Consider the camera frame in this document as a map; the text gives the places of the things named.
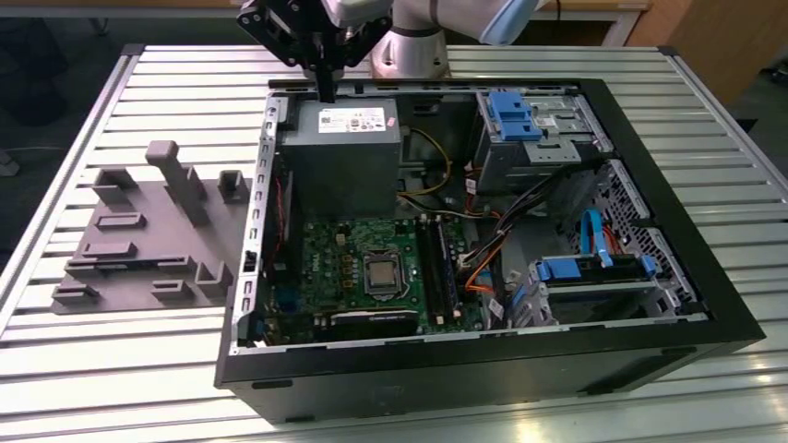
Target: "wooden cabinet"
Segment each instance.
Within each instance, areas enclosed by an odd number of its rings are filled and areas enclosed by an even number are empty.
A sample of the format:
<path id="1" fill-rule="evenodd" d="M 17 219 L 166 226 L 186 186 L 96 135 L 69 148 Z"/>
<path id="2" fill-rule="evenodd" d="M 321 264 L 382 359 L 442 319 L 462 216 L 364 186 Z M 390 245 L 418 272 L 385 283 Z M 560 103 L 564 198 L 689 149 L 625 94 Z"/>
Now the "wooden cabinet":
<path id="1" fill-rule="evenodd" d="M 732 102 L 788 42 L 785 0 L 654 0 L 626 44 L 673 46 L 721 102 Z"/>

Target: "orange wire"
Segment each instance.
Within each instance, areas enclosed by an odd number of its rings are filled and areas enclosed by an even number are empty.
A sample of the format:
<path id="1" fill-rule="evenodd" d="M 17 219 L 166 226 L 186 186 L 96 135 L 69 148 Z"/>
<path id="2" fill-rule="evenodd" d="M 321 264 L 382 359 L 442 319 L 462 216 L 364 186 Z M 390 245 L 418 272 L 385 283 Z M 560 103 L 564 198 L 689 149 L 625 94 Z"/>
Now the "orange wire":
<path id="1" fill-rule="evenodd" d="M 613 250 L 613 252 L 616 254 L 622 254 L 624 251 L 620 248 L 618 239 L 616 238 L 616 235 L 613 234 L 613 230 L 609 227 L 604 226 L 602 231 L 606 234 L 606 240 L 610 243 L 610 249 Z"/>
<path id="2" fill-rule="evenodd" d="M 472 196 L 470 196 L 470 194 L 468 194 L 468 197 L 465 198 L 465 213 L 468 215 L 484 215 L 484 212 L 473 212 L 472 211 L 472 209 L 470 209 L 470 198 L 472 198 Z M 496 210 L 492 210 L 490 211 L 490 215 L 496 219 L 500 219 L 501 218 L 501 214 Z"/>
<path id="3" fill-rule="evenodd" d="M 473 271 L 473 274 L 470 274 L 470 278 L 465 282 L 465 291 L 470 291 L 470 287 L 473 286 L 473 282 L 476 280 L 476 277 L 478 277 L 481 270 L 484 269 L 485 266 L 488 266 L 488 263 L 490 263 L 490 260 L 494 257 L 494 254 L 497 254 L 497 252 L 501 250 L 502 246 L 504 246 L 504 243 L 501 243 L 497 247 L 494 247 L 494 249 L 492 249 L 492 251 L 488 253 L 488 256 L 484 258 L 484 261 L 481 262 L 481 264 L 478 265 L 478 267 Z"/>
<path id="4" fill-rule="evenodd" d="M 468 286 L 468 291 L 478 291 L 481 293 L 494 293 L 493 289 L 486 285 L 472 285 Z"/>

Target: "yellow wire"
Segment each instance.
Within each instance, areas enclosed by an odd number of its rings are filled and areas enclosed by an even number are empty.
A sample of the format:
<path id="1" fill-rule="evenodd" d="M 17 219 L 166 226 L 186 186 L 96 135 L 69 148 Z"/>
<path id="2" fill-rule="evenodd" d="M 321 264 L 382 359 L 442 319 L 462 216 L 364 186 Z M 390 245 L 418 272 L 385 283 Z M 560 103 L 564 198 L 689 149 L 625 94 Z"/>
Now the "yellow wire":
<path id="1" fill-rule="evenodd" d="M 422 195 L 429 194 L 430 192 L 438 190 L 448 183 L 448 179 L 452 175 L 452 162 L 448 160 L 448 155 L 445 154 L 445 150 L 442 149 L 442 146 L 437 142 L 437 140 L 434 138 L 432 138 L 429 136 L 429 134 L 426 132 L 424 132 L 421 129 L 418 129 L 417 127 L 412 127 L 410 131 L 420 134 L 421 137 L 424 137 L 426 139 L 426 141 L 429 143 L 432 143 L 432 146 L 434 146 L 434 149 L 438 150 L 438 152 L 442 155 L 442 160 L 445 161 L 445 176 L 442 177 L 442 180 L 440 183 L 437 183 L 433 187 L 429 187 L 426 189 L 420 189 L 418 191 L 398 193 L 400 196 L 410 196 L 412 197 L 412 196 L 422 196 Z"/>

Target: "aluminum table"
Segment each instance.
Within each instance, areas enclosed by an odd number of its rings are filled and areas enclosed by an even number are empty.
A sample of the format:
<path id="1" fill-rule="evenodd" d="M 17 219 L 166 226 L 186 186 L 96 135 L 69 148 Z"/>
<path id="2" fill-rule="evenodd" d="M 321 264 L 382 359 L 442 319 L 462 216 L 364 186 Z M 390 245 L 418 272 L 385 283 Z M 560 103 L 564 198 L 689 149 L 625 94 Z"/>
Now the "aluminum table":
<path id="1" fill-rule="evenodd" d="M 0 278 L 0 439 L 788 439 L 788 186 L 681 58 L 652 48 L 460 46 L 449 60 L 458 78 L 606 81 L 768 338 L 626 394 L 272 426 L 212 386 L 221 308 L 48 312 L 98 168 L 161 179 L 145 146 L 173 139 L 200 177 L 250 176 L 266 81 L 300 77 L 256 46 L 148 47 L 114 67 Z"/>

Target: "gray floor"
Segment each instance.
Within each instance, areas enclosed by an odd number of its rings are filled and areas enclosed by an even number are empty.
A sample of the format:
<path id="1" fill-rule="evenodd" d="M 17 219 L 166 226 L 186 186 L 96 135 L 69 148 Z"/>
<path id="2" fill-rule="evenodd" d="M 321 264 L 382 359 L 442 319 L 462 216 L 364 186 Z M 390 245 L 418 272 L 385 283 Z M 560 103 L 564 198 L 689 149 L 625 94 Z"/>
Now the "gray floor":
<path id="1" fill-rule="evenodd" d="M 233 21 L 226 19 L 113 19 L 105 37 L 94 35 L 84 19 L 48 20 L 48 24 L 72 63 L 68 72 L 56 80 L 69 108 L 65 115 L 45 127 L 18 126 L 0 110 L 0 149 L 14 150 L 12 156 L 22 168 L 16 177 L 0 177 L 0 269 L 38 206 L 122 45 L 132 42 L 252 43 Z M 736 118 L 760 120 L 752 129 L 752 138 L 782 173 L 788 174 L 788 86 L 774 85 L 766 77 L 758 78 L 730 109 Z"/>

